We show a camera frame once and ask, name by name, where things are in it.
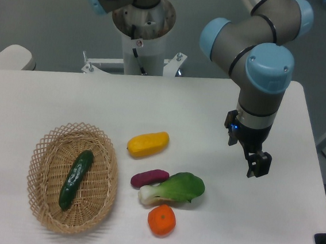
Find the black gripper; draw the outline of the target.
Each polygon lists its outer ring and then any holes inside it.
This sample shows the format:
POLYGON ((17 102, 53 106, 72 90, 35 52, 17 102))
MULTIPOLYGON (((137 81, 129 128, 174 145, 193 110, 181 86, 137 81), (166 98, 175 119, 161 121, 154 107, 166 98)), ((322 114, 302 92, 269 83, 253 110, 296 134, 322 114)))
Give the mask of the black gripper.
POLYGON ((240 142, 244 157, 247 160, 247 177, 261 177, 269 173, 272 156, 262 151, 263 142, 267 139, 271 125, 262 129, 253 129, 245 126, 238 120, 236 110, 229 111, 224 126, 228 129, 228 146, 240 142))

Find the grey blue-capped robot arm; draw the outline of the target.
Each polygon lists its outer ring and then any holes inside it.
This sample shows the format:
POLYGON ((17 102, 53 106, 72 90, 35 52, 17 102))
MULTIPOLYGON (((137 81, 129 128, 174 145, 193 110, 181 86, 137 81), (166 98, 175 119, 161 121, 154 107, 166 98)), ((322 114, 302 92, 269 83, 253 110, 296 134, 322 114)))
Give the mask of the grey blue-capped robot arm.
MULTIPOLYGON (((123 35, 124 72, 163 74, 164 38, 175 25, 168 0, 89 0, 97 14, 112 14, 123 35)), ((234 24, 215 18, 203 28, 199 44, 240 88, 237 107, 227 114, 229 145, 240 144, 247 176, 268 174, 272 157, 262 149, 287 87, 293 55, 285 44, 309 32, 314 14, 306 0, 242 0, 250 17, 234 24)))

